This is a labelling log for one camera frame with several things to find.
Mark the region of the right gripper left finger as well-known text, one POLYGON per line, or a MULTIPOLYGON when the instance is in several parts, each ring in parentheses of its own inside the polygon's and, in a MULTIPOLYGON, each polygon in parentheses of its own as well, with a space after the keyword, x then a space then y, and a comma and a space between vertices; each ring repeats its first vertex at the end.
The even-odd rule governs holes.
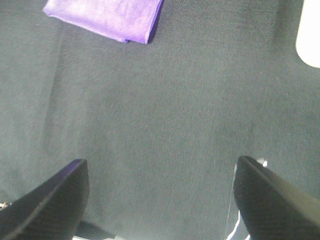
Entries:
POLYGON ((89 198, 88 163, 76 159, 0 211, 2 240, 71 240, 89 198))

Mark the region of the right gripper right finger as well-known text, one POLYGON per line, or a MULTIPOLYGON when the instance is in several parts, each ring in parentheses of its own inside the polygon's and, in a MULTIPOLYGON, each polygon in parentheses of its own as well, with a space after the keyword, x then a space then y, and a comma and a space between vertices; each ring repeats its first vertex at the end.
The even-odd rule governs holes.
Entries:
POLYGON ((250 156, 238 158, 249 170, 248 192, 254 205, 247 211, 245 224, 252 240, 318 240, 320 201, 281 178, 250 156))

